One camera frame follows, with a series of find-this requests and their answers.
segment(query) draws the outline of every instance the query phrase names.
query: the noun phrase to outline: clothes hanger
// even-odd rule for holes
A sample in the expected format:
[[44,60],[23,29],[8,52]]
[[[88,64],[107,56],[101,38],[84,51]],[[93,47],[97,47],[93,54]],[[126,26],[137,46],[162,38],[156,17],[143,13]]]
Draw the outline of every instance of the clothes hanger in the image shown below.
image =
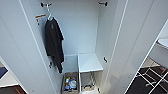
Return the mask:
[[48,5],[48,4],[47,4],[47,10],[48,10],[48,13],[49,13],[48,20],[51,21],[53,17],[51,17],[51,12],[50,12],[49,5]]

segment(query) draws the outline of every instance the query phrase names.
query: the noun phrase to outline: hanging jacket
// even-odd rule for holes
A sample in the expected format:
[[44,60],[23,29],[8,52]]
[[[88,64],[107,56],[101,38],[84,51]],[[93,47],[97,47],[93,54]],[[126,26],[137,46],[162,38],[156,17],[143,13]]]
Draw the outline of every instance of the hanging jacket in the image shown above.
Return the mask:
[[51,21],[47,20],[45,24],[45,40],[47,55],[52,57],[54,66],[56,65],[59,73],[62,73],[61,63],[64,61],[62,50],[63,36],[54,18]]

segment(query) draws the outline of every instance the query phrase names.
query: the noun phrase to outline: floor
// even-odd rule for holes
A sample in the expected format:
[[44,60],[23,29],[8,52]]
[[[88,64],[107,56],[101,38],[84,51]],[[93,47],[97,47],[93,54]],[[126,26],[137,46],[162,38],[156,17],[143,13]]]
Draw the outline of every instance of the floor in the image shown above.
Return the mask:
[[13,87],[0,88],[0,94],[18,94]]
[[[142,68],[139,72],[143,73],[147,68]],[[153,68],[155,71],[160,72],[161,70],[159,67]],[[154,78],[157,78],[156,75],[154,75],[152,72],[148,72],[148,74]],[[128,89],[126,94],[148,94],[149,91],[152,89],[152,86],[145,86],[147,82],[142,77],[137,77],[134,79],[133,83],[131,84],[130,88]],[[151,93],[151,94],[167,94],[160,86],[157,86],[157,88]]]

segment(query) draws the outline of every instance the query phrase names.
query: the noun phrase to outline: white shelf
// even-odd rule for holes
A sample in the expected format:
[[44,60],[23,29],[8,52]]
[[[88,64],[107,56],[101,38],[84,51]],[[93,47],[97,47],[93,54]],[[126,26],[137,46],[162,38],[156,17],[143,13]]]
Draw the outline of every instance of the white shelf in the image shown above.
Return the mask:
[[79,72],[103,70],[95,53],[78,54]]
[[0,87],[8,87],[14,85],[19,85],[19,83],[9,72],[5,73],[5,75],[3,75],[3,77],[0,79]]

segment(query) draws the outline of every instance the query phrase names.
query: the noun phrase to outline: top shelf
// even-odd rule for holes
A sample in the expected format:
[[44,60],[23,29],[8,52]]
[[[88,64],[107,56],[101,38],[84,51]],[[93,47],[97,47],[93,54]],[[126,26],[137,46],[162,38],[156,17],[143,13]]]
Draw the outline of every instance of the top shelf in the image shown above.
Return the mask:
[[79,72],[103,70],[95,53],[78,54]]

